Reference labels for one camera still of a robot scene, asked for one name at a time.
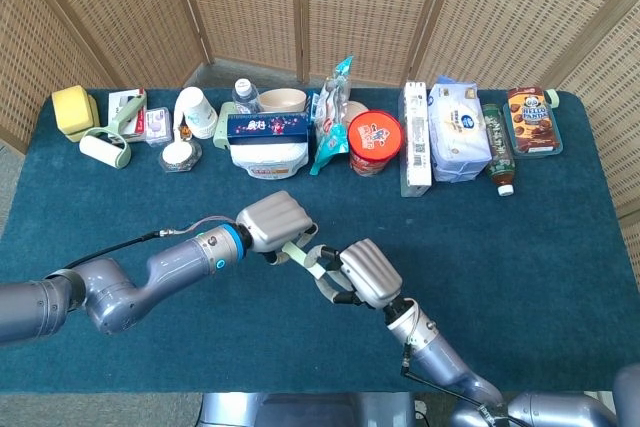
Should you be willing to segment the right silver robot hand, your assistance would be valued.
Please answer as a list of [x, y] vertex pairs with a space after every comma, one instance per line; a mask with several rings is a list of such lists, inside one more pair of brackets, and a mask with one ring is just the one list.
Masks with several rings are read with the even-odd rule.
[[302, 265], [333, 304], [366, 304], [382, 309], [400, 295], [401, 276], [370, 239], [342, 251], [318, 245], [303, 257]]

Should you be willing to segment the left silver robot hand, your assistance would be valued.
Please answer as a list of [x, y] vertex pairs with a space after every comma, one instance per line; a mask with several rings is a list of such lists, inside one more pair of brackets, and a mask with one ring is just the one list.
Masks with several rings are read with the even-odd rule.
[[287, 242], [302, 248], [318, 231], [317, 224], [285, 190], [245, 207], [237, 215], [235, 223], [251, 238], [248, 249], [261, 254], [270, 265], [290, 259], [283, 250]]

